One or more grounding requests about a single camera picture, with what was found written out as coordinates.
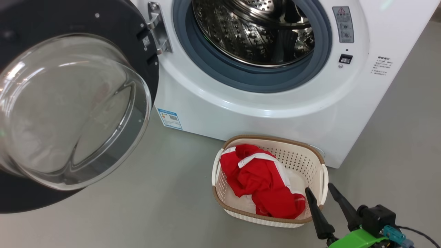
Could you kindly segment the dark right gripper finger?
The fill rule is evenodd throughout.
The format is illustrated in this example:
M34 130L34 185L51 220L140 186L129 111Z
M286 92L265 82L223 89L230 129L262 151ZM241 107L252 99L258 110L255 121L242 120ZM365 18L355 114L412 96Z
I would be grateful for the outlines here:
M329 191L342 210L346 220L349 231L360 229L362 224L361 217L357 214L357 210L350 204L350 202L339 192L333 183L328 183Z
M335 240L335 229L328 223L322 211L317 205L317 199L309 187L305 188L305 195L308 201L311 217L315 227L318 239L320 240Z

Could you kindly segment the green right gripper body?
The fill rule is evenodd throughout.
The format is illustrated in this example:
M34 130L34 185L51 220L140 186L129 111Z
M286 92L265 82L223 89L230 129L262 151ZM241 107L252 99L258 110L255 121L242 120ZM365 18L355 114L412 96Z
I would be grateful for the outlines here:
M364 229L350 232L346 236L327 242L328 248L388 248L389 239L386 237L376 238Z

